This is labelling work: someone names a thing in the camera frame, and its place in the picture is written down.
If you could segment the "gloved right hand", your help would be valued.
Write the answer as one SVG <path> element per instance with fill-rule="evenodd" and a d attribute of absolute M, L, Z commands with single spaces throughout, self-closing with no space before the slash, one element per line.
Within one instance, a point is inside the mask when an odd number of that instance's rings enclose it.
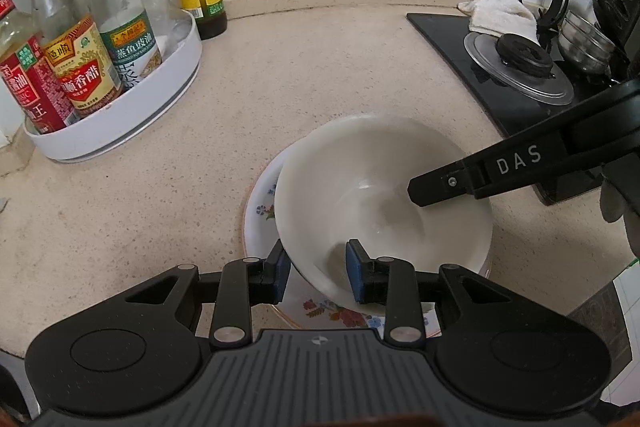
<path fill-rule="evenodd" d="M 613 223 L 624 219 L 629 246 L 636 257 L 639 239 L 639 155 L 631 153 L 603 167 L 600 209 L 603 219 Z"/>

